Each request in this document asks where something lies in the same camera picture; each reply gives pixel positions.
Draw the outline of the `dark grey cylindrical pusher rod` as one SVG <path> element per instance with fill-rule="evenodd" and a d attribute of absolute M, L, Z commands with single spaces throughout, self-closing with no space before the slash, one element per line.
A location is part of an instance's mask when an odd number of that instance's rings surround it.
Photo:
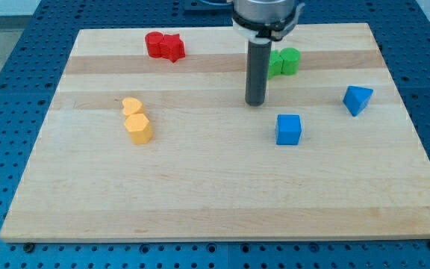
<path fill-rule="evenodd" d="M 250 106 L 264 104 L 271 47 L 271 42 L 248 44 L 245 101 Z"/>

